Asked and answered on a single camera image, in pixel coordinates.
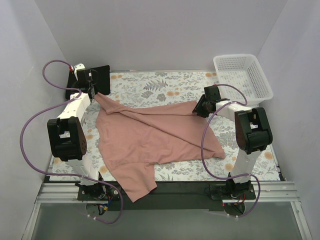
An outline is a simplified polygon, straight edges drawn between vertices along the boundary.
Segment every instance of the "white plastic basket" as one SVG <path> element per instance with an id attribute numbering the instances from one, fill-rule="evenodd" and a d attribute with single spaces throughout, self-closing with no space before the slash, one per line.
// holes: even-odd
<path id="1" fill-rule="evenodd" d="M 246 96 L 248 105 L 271 99 L 274 94 L 258 59 L 251 54 L 221 55 L 213 58 L 219 83 L 229 84 Z M 243 102 L 243 97 L 231 87 L 219 87 L 221 97 Z"/>

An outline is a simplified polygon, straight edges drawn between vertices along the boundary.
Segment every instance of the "gray wall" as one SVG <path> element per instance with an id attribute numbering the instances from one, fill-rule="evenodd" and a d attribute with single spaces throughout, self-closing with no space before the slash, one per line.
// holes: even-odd
<path id="1" fill-rule="evenodd" d="M 18 240 L 43 177 L 25 163 L 19 135 L 34 113 L 64 100 L 63 91 L 49 86 L 41 74 L 47 61 L 64 56 L 34 0 L 2 0 L 0 22 L 0 239 Z M 48 76 L 66 85 L 68 68 L 54 65 Z M 43 114 L 26 131 L 26 153 L 41 169 L 48 166 L 51 152 L 46 122 L 58 113 Z"/>
<path id="2" fill-rule="evenodd" d="M 258 55 L 287 0 L 35 0 L 65 58 L 111 70 L 210 70 Z"/>
<path id="3" fill-rule="evenodd" d="M 320 0 L 288 0 L 258 59 L 274 97 L 263 104 L 280 168 L 320 235 Z"/>

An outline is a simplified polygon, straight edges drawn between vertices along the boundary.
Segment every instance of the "pink cloth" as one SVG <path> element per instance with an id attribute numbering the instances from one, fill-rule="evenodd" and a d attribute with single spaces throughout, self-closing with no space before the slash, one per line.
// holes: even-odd
<path id="1" fill-rule="evenodd" d="M 98 93 L 98 148 L 105 165 L 135 202 L 156 188 L 155 164 L 201 159 L 206 120 L 192 115 L 196 101 L 150 108 L 131 108 Z M 209 128 L 205 158 L 225 152 Z"/>

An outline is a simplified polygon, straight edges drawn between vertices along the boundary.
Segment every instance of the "floral pattern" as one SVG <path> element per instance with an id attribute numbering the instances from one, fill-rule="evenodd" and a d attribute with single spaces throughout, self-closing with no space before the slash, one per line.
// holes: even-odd
<path id="1" fill-rule="evenodd" d="M 213 72 L 121 72 L 110 74 L 109 98 L 131 108 L 149 108 L 199 100 L 204 87 L 218 83 Z M 105 181 L 115 181 L 98 149 L 99 133 L 96 119 L 100 105 L 92 101 L 82 117 L 82 128 L 87 140 L 87 154 L 95 169 L 101 172 Z M 225 151 L 225 159 L 206 159 L 208 169 L 219 177 L 226 177 L 236 162 L 238 145 L 235 138 L 235 124 L 222 116 L 216 116 L 210 127 Z M 171 162 L 155 167 L 156 181 L 212 181 L 200 160 Z M 65 162 L 55 159 L 52 172 L 73 173 Z M 262 152 L 253 169 L 261 181 L 279 181 L 279 173 L 270 146 Z M 51 176 L 50 180 L 77 181 L 73 176 Z"/>

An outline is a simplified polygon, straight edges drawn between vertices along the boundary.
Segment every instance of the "white wall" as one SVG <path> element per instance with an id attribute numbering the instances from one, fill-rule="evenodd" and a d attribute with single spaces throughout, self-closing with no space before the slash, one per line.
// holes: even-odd
<path id="1" fill-rule="evenodd" d="M 19 135 L 29 117 L 64 100 L 63 91 L 41 74 L 46 62 L 64 56 L 34 0 L 2 0 L 0 5 L 0 239 L 19 240 L 43 177 L 25 163 Z M 68 68 L 51 66 L 48 77 L 65 86 Z M 51 152 L 46 123 L 58 112 L 36 118 L 24 138 L 30 160 L 44 170 Z"/>
<path id="2" fill-rule="evenodd" d="M 111 70 L 210 70 L 262 48 L 287 0 L 35 0 L 65 58 Z"/>
<path id="3" fill-rule="evenodd" d="M 320 0 L 288 0 L 261 52 L 274 97 L 263 104 L 280 168 L 320 236 Z"/>

